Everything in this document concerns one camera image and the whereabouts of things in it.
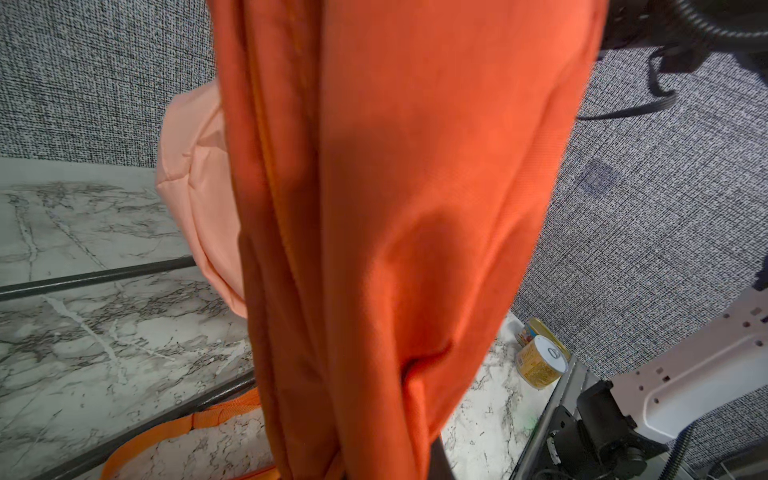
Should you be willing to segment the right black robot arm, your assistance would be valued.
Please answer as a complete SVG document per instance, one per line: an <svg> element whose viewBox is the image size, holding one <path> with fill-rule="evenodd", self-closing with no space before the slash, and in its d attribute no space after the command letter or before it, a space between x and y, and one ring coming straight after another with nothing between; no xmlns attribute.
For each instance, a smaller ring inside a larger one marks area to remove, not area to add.
<svg viewBox="0 0 768 480"><path fill-rule="evenodd" d="M663 73L692 73L713 53L767 77L765 1L611 1L600 51L661 50Z"/></svg>

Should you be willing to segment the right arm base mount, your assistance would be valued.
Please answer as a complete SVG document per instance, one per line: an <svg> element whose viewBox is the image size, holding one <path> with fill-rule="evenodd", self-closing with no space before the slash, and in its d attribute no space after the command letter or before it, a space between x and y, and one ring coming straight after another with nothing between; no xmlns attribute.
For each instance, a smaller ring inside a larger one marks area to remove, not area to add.
<svg viewBox="0 0 768 480"><path fill-rule="evenodd" d="M767 384L767 271L667 352L607 380L572 361L515 479L638 479L664 456L674 478L697 420Z"/></svg>

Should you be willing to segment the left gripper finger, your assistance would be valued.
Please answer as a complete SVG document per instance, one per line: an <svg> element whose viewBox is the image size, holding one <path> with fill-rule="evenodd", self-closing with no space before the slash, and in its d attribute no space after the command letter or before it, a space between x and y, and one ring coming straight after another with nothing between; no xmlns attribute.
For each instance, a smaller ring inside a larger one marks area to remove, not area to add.
<svg viewBox="0 0 768 480"><path fill-rule="evenodd" d="M430 447L428 480L455 480L440 436L435 439Z"/></svg>

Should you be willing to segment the red-orange sling bag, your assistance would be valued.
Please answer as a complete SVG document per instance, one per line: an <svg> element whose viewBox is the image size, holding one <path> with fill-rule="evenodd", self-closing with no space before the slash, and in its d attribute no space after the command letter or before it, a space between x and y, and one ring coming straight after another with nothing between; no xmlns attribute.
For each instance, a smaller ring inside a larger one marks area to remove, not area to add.
<svg viewBox="0 0 768 480"><path fill-rule="evenodd" d="M604 1L213 1L284 479L426 479L535 250Z"/></svg>

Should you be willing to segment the pink sling bag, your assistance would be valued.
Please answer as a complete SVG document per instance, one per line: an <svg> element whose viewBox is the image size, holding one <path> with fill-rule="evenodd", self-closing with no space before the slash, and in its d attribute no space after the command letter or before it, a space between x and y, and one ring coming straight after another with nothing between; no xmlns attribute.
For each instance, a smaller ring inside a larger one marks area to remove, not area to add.
<svg viewBox="0 0 768 480"><path fill-rule="evenodd" d="M168 105L155 186L203 276L232 312L245 318L241 225L216 80L175 96Z"/></svg>

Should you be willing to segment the orange sling bag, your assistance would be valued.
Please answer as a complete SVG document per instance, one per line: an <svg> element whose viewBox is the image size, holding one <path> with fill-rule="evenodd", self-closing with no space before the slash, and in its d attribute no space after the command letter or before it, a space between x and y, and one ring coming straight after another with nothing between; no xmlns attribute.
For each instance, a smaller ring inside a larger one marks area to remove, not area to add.
<svg viewBox="0 0 768 480"><path fill-rule="evenodd" d="M151 427L117 448L104 462L99 478L117 479L130 462L163 442L187 436L191 432L218 428L232 419L260 412L261 409L259 389L253 387L233 399Z"/></svg>

